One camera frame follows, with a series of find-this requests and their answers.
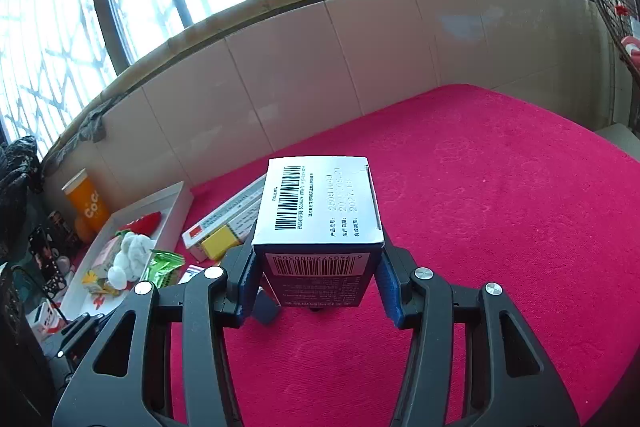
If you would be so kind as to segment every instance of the barcode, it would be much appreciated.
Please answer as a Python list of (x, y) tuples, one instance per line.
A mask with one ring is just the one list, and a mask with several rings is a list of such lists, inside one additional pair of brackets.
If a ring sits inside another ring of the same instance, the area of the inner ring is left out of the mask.
[(292, 277), (339, 277), (362, 275), (368, 253), (343, 255), (277, 255), (267, 254), (274, 275)]
[(298, 223), (298, 202), (300, 198), (300, 169), (285, 167), (282, 170), (278, 209), (276, 211), (276, 230), (295, 230)]

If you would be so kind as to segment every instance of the gray rag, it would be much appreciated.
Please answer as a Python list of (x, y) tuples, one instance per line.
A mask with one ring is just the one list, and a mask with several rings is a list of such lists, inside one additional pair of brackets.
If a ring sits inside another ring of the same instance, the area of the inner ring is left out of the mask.
[(44, 176), (50, 176), (60, 168), (60, 164), (64, 161), (66, 156), (78, 147), (80, 142), (86, 142), (91, 140), (94, 143), (103, 140), (107, 136), (107, 131), (102, 123), (102, 115), (104, 115), (111, 107), (116, 105), (120, 100), (125, 98), (127, 93), (117, 94), (112, 96), (106, 102), (101, 103), (98, 107), (92, 110), (82, 120), (78, 132), (74, 134), (63, 147), (47, 159), (47, 162), (42, 166), (42, 173)]

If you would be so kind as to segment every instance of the blue gripper pad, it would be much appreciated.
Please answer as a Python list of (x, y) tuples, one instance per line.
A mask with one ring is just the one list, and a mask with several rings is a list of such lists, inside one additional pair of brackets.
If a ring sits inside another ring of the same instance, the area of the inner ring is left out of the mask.
[(400, 285), (394, 270), (391, 267), (391, 262), (385, 252), (383, 252), (382, 257), (380, 258), (380, 263), (378, 264), (375, 277), (376, 285), (380, 292), (380, 298), (382, 299), (382, 305), (385, 308), (385, 314), (393, 321), (396, 328), (400, 328), (404, 321)]
[(258, 286), (260, 286), (260, 277), (262, 277), (262, 267), (258, 257), (252, 252), (238, 285), (236, 315), (241, 321), (249, 317), (254, 309), (255, 296), (258, 293)]

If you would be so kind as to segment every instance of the pink tablecloth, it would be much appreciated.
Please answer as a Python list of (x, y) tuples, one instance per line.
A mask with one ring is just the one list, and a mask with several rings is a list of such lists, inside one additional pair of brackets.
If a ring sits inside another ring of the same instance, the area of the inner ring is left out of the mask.
[[(366, 156), (394, 243), (450, 283), (502, 284), (580, 418), (600, 406), (640, 344), (640, 164), (557, 115), (471, 86), (432, 90), (274, 156), (292, 155)], [(266, 166), (195, 188), (185, 225)], [(385, 317), (373, 281), (357, 309), (285, 309), (268, 327), (250, 319), (227, 331), (246, 427), (388, 425), (410, 334)], [(172, 381), (184, 421), (179, 333)], [(460, 349), (454, 358), (450, 419), (462, 403)]]

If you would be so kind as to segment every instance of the metal bolt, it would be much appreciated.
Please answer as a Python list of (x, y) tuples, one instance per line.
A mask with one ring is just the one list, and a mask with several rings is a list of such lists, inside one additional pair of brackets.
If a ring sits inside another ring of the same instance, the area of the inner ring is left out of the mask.
[(502, 286), (500, 286), (497, 282), (488, 282), (484, 289), (489, 295), (500, 295), (502, 293)]
[(217, 279), (218, 277), (222, 277), (224, 272), (220, 266), (209, 266), (204, 270), (204, 277), (207, 279)]
[(433, 277), (433, 271), (428, 268), (416, 268), (414, 275), (418, 279), (422, 279), (423, 281), (428, 281)]
[(146, 293), (149, 293), (153, 289), (153, 287), (154, 286), (149, 281), (140, 281), (138, 284), (136, 284), (135, 288), (133, 288), (133, 291), (138, 295), (144, 295)]

